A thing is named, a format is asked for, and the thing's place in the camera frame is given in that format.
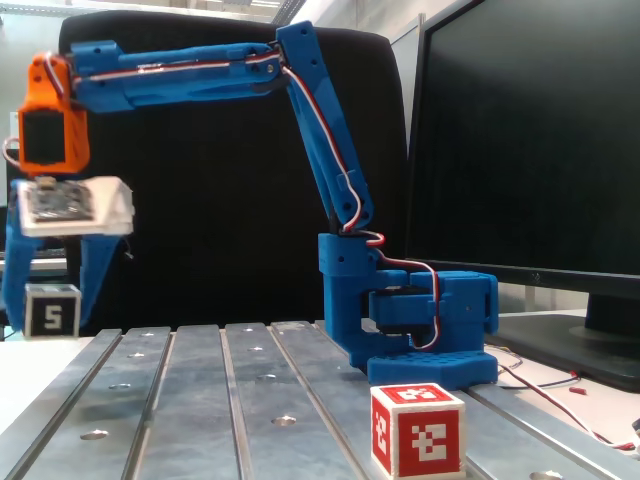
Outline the orange gripper housing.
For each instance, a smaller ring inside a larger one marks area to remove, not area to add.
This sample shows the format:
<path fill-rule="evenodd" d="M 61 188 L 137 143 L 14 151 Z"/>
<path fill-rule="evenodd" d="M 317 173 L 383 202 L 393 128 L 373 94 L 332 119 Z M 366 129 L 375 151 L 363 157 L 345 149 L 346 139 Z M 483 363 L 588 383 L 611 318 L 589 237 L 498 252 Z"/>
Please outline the orange gripper housing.
<path fill-rule="evenodd" d="M 37 54 L 28 67 L 27 92 L 18 110 L 19 166 L 28 175 L 72 175 L 89 162 L 88 120 L 74 98 L 71 67 L 49 52 Z M 116 235 L 81 239 L 79 328 L 90 320 L 111 260 L 121 242 Z M 27 237 L 19 227 L 6 228 L 1 296 L 10 326 L 25 327 L 25 286 L 31 261 L 43 240 Z"/>

